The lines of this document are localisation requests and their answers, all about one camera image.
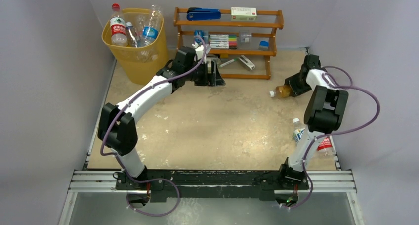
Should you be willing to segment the clear white-cap bottle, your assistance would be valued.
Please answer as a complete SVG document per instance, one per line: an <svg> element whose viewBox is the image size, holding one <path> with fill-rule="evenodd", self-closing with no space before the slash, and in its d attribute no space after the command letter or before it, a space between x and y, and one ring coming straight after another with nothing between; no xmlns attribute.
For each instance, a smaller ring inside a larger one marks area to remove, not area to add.
<svg viewBox="0 0 419 225"><path fill-rule="evenodd" d="M144 37L143 37L143 30L145 27L145 24L148 20L148 15L146 14L139 14L135 17L135 28L138 35L138 44L139 47L142 48L140 53L138 54L138 58L141 62L147 63L152 62L158 58L158 51L155 50L154 47L151 48L145 48L148 45L145 43Z"/></svg>

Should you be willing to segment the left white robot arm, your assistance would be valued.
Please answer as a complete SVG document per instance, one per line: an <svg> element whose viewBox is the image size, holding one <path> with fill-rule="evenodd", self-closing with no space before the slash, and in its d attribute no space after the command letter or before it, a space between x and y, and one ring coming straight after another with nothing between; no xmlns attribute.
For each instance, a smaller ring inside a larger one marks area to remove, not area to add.
<svg viewBox="0 0 419 225"><path fill-rule="evenodd" d="M117 103L107 103L101 110L97 137L102 141L100 153L116 158L128 177L128 184L136 190L147 185L147 167L135 148L138 142L136 125L153 106L170 96L186 82L195 86L216 87L225 85L218 64L207 58L209 44L198 47L183 46L173 59L156 72L149 83L129 98Z"/></svg>

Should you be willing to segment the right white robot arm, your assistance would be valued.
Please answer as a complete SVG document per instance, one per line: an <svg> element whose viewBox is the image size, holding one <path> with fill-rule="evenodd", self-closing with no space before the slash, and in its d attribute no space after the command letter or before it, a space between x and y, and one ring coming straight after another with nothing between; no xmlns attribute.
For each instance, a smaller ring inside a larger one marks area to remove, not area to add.
<svg viewBox="0 0 419 225"><path fill-rule="evenodd" d="M279 186L289 189L306 178L305 169L323 136L340 127L349 93L332 87L319 56L311 54L305 56L300 71L286 78L277 90L281 98L297 97L312 91L303 118L304 132L294 152L280 166L277 176Z"/></svg>

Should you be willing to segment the purple label clear bottle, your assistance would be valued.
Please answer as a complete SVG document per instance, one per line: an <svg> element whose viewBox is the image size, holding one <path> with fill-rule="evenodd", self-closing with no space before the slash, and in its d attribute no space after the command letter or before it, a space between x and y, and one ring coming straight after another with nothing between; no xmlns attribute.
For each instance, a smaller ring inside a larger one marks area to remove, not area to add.
<svg viewBox="0 0 419 225"><path fill-rule="evenodd" d="M141 40L137 34L136 28L131 22L126 22L126 36L128 39L128 44L131 47L139 48L141 47Z"/></svg>

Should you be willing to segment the brown tea red bottle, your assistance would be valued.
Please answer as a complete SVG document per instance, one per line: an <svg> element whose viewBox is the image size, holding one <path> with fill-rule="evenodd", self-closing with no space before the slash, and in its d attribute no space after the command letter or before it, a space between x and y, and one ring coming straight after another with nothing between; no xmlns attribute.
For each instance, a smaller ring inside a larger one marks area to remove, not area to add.
<svg viewBox="0 0 419 225"><path fill-rule="evenodd" d="M271 98L287 98L294 97L294 93L289 85L281 85L270 91L269 96Z"/></svg>

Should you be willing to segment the small white-cap bottle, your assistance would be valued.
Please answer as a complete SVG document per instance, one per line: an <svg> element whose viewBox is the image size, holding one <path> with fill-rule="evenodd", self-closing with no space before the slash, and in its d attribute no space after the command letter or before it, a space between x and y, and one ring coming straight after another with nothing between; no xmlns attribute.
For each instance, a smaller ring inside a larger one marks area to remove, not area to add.
<svg viewBox="0 0 419 225"><path fill-rule="evenodd" d="M305 124L302 123L299 118L294 118L293 126L294 126L293 139L296 143L298 143L301 140L302 135L304 133Z"/></svg>

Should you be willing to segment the blue label clear bottle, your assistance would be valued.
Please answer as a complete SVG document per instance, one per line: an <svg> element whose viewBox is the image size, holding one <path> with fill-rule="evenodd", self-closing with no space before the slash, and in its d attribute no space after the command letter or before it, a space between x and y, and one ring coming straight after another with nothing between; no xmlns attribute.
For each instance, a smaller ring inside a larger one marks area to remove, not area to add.
<svg viewBox="0 0 419 225"><path fill-rule="evenodd" d="M142 46L150 45L156 40L162 26L162 21L162 8L155 4L152 5L150 8L149 17L144 24L142 33Z"/></svg>

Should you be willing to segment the red white label bottle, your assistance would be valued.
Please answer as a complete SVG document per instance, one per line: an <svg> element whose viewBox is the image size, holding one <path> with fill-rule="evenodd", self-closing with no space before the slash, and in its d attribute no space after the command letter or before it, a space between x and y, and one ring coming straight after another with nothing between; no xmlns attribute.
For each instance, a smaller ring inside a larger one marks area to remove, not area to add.
<svg viewBox="0 0 419 225"><path fill-rule="evenodd" d="M127 47L126 22L120 6L112 4L112 16L109 21L113 45Z"/></svg>

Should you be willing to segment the red-cap bottle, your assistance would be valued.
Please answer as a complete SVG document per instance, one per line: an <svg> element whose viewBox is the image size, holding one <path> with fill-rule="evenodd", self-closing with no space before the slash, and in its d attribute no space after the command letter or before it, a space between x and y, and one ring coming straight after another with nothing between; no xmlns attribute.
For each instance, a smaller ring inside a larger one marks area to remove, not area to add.
<svg viewBox="0 0 419 225"><path fill-rule="evenodd" d="M322 157L334 157L335 150L333 148L332 141L330 137L325 137L323 141L317 147L317 153Z"/></svg>

